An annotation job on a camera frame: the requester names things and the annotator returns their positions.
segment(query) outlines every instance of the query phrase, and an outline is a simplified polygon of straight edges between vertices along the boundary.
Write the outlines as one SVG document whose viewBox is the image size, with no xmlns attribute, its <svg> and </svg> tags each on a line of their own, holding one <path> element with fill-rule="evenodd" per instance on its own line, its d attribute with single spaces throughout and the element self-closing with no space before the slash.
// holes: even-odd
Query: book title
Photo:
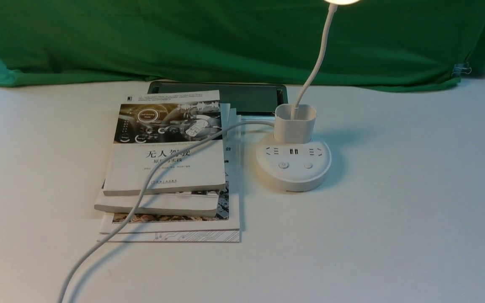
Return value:
<svg viewBox="0 0 485 303">
<path fill-rule="evenodd" d="M 150 150 L 148 151 L 146 158 L 154 159 L 154 163 L 160 163 L 160 161 L 168 156 L 167 154 L 173 155 L 177 153 L 179 153 L 179 149 L 170 149 L 169 151 L 160 150 L 160 152 L 157 150 Z M 181 155 L 179 155 L 177 158 L 170 159 L 170 161 L 167 161 L 167 163 L 181 162 L 183 161 L 182 157 L 187 157 L 189 155 L 190 150 L 187 150 L 181 153 Z"/>
</svg>

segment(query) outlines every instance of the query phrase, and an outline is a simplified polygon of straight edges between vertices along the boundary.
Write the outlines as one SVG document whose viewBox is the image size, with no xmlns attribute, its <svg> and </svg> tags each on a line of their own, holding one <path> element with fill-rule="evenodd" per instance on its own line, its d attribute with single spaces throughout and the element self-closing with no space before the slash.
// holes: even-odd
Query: book cover illustration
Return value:
<svg viewBox="0 0 485 303">
<path fill-rule="evenodd" d="M 221 129 L 218 100 L 182 104 L 122 104 L 114 143 L 194 142 L 213 136 Z"/>
</svg>

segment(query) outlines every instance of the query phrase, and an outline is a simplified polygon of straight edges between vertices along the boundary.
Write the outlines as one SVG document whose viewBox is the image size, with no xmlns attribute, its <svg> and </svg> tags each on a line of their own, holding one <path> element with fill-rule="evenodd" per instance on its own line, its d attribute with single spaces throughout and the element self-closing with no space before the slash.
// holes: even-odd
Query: binder clip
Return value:
<svg viewBox="0 0 485 303">
<path fill-rule="evenodd" d="M 462 74 L 469 75 L 473 69 L 469 67 L 469 63 L 458 63 L 454 65 L 454 69 L 452 69 L 452 77 L 460 77 Z"/>
</svg>

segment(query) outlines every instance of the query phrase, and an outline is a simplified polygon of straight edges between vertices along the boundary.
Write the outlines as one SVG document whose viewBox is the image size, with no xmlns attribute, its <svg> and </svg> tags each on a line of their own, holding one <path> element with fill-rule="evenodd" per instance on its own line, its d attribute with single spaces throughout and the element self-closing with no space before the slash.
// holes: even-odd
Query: lamp head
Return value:
<svg viewBox="0 0 485 303">
<path fill-rule="evenodd" d="M 360 0 L 325 0 L 325 1 L 335 5 L 348 5 L 348 4 L 353 4 L 355 2 L 359 2 Z"/>
</svg>

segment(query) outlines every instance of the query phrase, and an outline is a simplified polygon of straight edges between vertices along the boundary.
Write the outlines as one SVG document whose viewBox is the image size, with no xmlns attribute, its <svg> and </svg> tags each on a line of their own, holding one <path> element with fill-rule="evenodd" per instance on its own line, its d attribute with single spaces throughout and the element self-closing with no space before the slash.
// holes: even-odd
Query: book cover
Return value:
<svg viewBox="0 0 485 303">
<path fill-rule="evenodd" d="M 143 180 L 162 159 L 221 131 L 218 90 L 130 96 L 123 103 L 104 183 L 106 196 L 139 194 Z M 221 136 L 160 167 L 146 194 L 222 190 Z"/>
<path fill-rule="evenodd" d="M 230 121 L 237 123 L 236 109 L 230 111 Z M 174 232 L 174 231 L 217 231 L 238 230 L 239 221 L 239 139 L 240 132 L 233 134 L 226 141 L 225 175 L 226 190 L 221 191 L 218 198 L 215 217 L 190 217 L 178 215 L 134 215 L 131 222 L 123 228 L 120 234 Z M 126 213 L 106 213 L 101 223 L 101 234 L 109 234 L 125 220 Z"/>
</svg>

